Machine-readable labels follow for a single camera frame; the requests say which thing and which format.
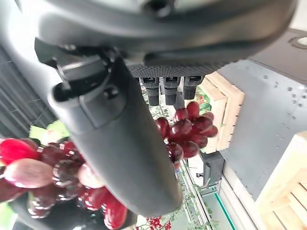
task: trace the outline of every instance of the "wooden slat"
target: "wooden slat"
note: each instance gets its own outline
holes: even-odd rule
[[[275,211],[276,215],[287,228],[287,230],[304,230],[303,222],[297,217],[294,211],[289,207],[285,206]]]
[[[306,171],[306,175],[304,175],[303,178],[301,178],[301,180],[299,181],[301,184],[307,184],[307,171]]]
[[[307,175],[306,167],[307,131],[304,131],[293,137],[264,186],[256,201],[259,210],[264,210],[271,202],[287,197]]]
[[[220,130],[220,139],[217,146],[217,150],[223,150],[229,146],[236,125],[236,116],[238,116],[240,105],[243,103],[244,93],[217,72],[206,75],[206,78],[227,97],[223,126]]]
[[[273,212],[261,216],[267,230],[285,230],[281,222]]]
[[[292,194],[299,200],[299,202],[307,209],[307,191],[301,185],[298,184],[293,190]]]
[[[307,190],[307,183],[302,183],[301,182],[301,185]]]
[[[290,200],[290,208],[294,211],[294,213],[297,215],[297,217],[300,218],[300,220],[303,222],[304,225],[307,226],[307,211],[304,209],[302,204],[298,202],[298,200],[293,196],[293,194],[290,194],[288,196]]]
[[[221,126],[225,112],[227,97],[222,94],[208,79],[204,79],[200,84],[201,90],[210,98],[211,112],[214,114],[213,124],[218,128],[218,135],[208,139],[206,153],[216,152],[221,134]]]
[[[272,212],[274,210],[277,210],[279,208],[282,208],[284,206],[289,206],[289,204],[290,204],[289,198],[283,197],[283,198],[276,199],[274,201],[271,201],[269,203],[266,203],[266,204],[258,207],[258,211],[261,214],[266,214],[266,213]]]

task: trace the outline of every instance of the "black plastic handle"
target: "black plastic handle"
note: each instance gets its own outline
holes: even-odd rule
[[[87,162],[128,209],[147,217],[174,211],[181,189],[140,87],[120,58],[109,72],[80,97],[65,98],[58,85],[48,101]]]

